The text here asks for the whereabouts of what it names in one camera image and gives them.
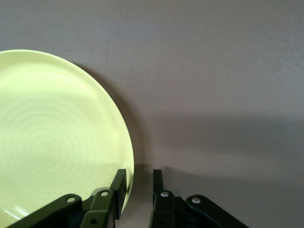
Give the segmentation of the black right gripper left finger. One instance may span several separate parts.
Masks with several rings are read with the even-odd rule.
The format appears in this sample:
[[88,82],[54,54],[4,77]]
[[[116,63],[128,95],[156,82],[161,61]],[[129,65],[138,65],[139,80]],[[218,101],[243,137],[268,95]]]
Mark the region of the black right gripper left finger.
[[125,169],[118,169],[109,188],[96,189],[88,199],[64,195],[10,228],[114,228],[127,193]]

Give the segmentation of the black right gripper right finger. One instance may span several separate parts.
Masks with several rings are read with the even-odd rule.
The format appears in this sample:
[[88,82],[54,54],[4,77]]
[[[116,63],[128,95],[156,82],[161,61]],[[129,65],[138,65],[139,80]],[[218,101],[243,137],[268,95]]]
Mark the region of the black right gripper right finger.
[[151,228],[246,228],[247,225],[203,195],[184,200],[166,190],[161,170],[153,171]]

